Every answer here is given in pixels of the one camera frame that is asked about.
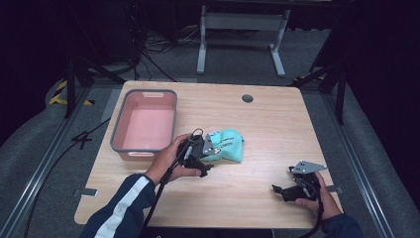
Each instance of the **sleeve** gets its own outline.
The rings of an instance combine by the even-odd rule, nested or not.
[[[138,238],[143,228],[143,209],[155,200],[155,184],[144,175],[131,175],[109,203],[89,218],[80,237]]]
[[[332,237],[349,237],[360,238],[364,237],[362,229],[358,221],[345,213],[330,217],[324,221],[322,231],[326,234],[326,238]]]

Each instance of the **teal object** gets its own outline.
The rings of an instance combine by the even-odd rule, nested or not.
[[[234,162],[242,161],[242,151],[244,139],[241,134],[234,129],[214,131],[208,134],[213,143],[214,155],[209,155],[200,159],[204,162],[227,159]]]

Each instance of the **plastic bin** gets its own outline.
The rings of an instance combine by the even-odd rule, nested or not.
[[[123,160],[152,159],[171,143],[176,114],[172,90],[134,89],[127,92],[111,137]]]

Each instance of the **person's hand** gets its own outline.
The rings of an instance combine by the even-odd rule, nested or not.
[[[322,220],[326,220],[330,217],[335,215],[341,214],[342,211],[338,207],[334,197],[328,191],[327,186],[325,185],[324,178],[322,178],[321,174],[318,172],[315,173],[315,176],[318,178],[319,184],[321,185],[320,193],[321,193],[321,200],[324,203],[324,213],[322,214]],[[297,198],[294,203],[298,206],[305,207],[314,213],[318,212],[318,199],[315,201],[305,199],[305,198]]]
[[[176,159],[176,151],[179,144],[186,140],[191,134],[185,134],[176,137],[176,139],[166,148],[160,151],[157,157],[152,162],[151,167],[145,172],[145,175],[149,177],[155,185],[160,183],[160,179],[166,173],[167,169],[172,165]],[[199,177],[201,175],[200,170],[187,169],[182,166],[177,166],[170,176],[170,180],[175,180],[180,177]]]

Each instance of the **round hole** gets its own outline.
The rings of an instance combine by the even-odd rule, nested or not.
[[[245,102],[250,103],[250,102],[253,102],[254,101],[254,98],[251,95],[249,95],[249,94],[245,94],[245,95],[242,96],[242,100],[245,101]]]

